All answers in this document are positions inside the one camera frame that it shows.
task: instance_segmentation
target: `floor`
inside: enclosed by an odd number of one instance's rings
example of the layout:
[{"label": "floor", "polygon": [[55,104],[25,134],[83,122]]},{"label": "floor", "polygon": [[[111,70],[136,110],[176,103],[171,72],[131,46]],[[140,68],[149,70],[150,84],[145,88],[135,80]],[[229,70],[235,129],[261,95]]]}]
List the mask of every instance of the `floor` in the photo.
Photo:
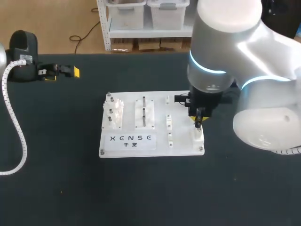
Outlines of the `floor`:
[{"label": "floor", "polygon": [[[0,43],[8,48],[14,31],[34,33],[40,54],[74,53],[71,35],[84,37],[99,21],[96,0],[0,0]],[[82,41],[77,53],[105,53],[100,25]]]}]

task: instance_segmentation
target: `coiled white cable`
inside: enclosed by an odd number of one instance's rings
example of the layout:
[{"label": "coiled white cable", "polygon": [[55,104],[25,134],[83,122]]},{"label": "coiled white cable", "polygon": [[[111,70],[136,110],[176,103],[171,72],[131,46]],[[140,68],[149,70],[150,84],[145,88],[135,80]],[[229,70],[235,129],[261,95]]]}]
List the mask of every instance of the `coiled white cable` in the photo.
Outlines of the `coiled white cable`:
[{"label": "coiled white cable", "polygon": [[4,176],[4,175],[10,175],[13,173],[16,173],[18,170],[20,170],[27,158],[27,145],[26,145],[26,141],[25,141],[25,137],[23,135],[23,132],[21,130],[21,127],[19,125],[19,122],[16,118],[16,115],[14,113],[14,110],[10,104],[9,101],[9,97],[8,97],[8,87],[7,87],[7,81],[8,81],[8,74],[9,72],[16,66],[21,66],[21,65],[26,65],[26,60],[17,60],[17,61],[12,61],[5,69],[4,73],[3,73],[3,77],[2,77],[2,94],[3,94],[3,98],[4,98],[4,102],[6,104],[6,108],[8,109],[8,113],[10,115],[11,120],[13,121],[13,124],[17,130],[17,133],[19,135],[21,144],[22,144],[22,150],[23,150],[23,154],[22,154],[22,159],[19,163],[19,165],[17,165],[16,168],[10,170],[10,171],[6,171],[6,172],[0,172],[0,176]]}]

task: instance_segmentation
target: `black table surface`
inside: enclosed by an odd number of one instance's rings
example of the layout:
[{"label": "black table surface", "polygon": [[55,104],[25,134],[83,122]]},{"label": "black table surface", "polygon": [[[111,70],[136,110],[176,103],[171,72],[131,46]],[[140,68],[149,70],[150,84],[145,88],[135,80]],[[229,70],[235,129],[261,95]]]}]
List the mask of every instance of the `black table surface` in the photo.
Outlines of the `black table surface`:
[{"label": "black table surface", "polygon": [[[0,225],[301,225],[301,155],[240,141],[235,103],[220,105],[204,123],[204,156],[99,158],[105,94],[187,90],[187,57],[41,56],[75,64],[81,78],[9,83],[28,158],[19,172],[0,177]],[[22,149],[2,98],[0,144],[0,170],[12,169]]]}]

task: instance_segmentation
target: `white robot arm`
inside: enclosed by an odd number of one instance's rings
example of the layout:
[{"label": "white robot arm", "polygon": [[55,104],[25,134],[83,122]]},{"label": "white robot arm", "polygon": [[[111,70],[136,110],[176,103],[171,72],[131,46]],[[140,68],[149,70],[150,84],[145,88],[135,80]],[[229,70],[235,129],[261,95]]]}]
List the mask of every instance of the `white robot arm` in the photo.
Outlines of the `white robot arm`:
[{"label": "white robot arm", "polygon": [[188,79],[200,97],[235,80],[236,135],[256,148],[299,153],[301,44],[269,29],[261,13],[261,0],[199,0]]}]

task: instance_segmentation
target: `white slot holder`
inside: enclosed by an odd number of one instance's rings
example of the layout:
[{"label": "white slot holder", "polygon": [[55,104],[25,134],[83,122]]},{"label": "white slot holder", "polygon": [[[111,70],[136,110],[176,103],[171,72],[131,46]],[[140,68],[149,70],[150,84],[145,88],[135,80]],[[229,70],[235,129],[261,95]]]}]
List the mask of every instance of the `white slot holder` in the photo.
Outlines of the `white slot holder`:
[{"label": "white slot holder", "polygon": [[[145,109],[145,126],[143,124],[143,109]],[[155,111],[153,100],[146,98],[145,107],[143,106],[143,98],[136,100],[135,129],[155,129]]]}]

